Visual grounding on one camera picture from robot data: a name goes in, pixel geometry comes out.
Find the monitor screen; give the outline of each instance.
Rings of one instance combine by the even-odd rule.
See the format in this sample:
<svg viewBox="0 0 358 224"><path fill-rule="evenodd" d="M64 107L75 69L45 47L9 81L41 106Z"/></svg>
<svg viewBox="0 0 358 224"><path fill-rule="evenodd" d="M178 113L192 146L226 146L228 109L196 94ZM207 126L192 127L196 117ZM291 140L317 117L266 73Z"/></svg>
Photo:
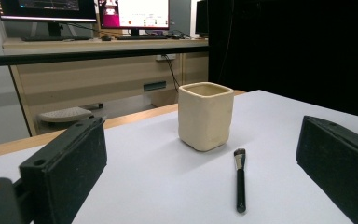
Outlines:
<svg viewBox="0 0 358 224"><path fill-rule="evenodd" d="M207 37L208 30L208 1L201 0L197 2L196 9L196 30L195 33L201 37Z"/></svg>
<svg viewBox="0 0 358 224"><path fill-rule="evenodd" d="M102 29L170 29L170 0L98 0L98 7Z"/></svg>
<svg viewBox="0 0 358 224"><path fill-rule="evenodd" d="M96 23L97 15L94 0L0 0L0 19L47 22L50 35L60 35L59 22Z"/></svg>

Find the square cup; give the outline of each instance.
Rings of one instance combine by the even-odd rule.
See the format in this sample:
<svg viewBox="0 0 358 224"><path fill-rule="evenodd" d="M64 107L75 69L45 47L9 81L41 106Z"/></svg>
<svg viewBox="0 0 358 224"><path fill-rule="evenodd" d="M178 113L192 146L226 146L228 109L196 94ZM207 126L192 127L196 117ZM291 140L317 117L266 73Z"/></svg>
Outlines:
<svg viewBox="0 0 358 224"><path fill-rule="evenodd" d="M228 140L234 90L212 82L181 86L178 98L179 138L198 151Z"/></svg>

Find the brush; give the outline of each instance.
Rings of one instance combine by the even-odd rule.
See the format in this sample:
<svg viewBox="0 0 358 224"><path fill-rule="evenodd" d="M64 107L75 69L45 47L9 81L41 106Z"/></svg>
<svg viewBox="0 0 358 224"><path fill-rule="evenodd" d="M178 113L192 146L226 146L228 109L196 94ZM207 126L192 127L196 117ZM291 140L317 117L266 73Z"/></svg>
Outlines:
<svg viewBox="0 0 358 224"><path fill-rule="evenodd" d="M243 213L244 211L246 211L245 172L243 170L246 159L245 148L238 148L237 150L235 150L234 157L237 168L237 211L239 213Z"/></svg>

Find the black backdrop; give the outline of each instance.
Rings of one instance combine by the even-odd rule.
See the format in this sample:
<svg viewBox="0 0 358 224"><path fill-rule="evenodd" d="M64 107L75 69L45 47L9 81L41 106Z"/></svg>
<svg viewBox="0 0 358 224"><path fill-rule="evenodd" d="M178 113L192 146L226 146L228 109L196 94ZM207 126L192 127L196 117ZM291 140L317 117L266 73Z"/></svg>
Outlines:
<svg viewBox="0 0 358 224"><path fill-rule="evenodd" d="M208 9L210 81L358 115L358 0L209 0Z"/></svg>

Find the cabinet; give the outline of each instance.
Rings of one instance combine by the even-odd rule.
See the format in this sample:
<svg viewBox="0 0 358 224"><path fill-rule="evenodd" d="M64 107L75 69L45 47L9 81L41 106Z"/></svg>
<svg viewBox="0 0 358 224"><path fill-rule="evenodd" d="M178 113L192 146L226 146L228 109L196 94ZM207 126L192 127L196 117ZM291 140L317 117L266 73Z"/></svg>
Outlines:
<svg viewBox="0 0 358 224"><path fill-rule="evenodd" d="M203 40L136 40L108 43L100 40L67 43L24 43L12 40L4 44L4 52L6 55L43 55L115 49L176 49L207 44ZM207 51L177 53L176 59L171 60L171 65L173 75L180 85L208 80ZM32 135L39 134L37 115L40 113L145 93L155 98L176 94L168 63L157 61L156 55L19 64L11 65L10 68ZM169 103L153 98L152 102L158 105Z"/></svg>

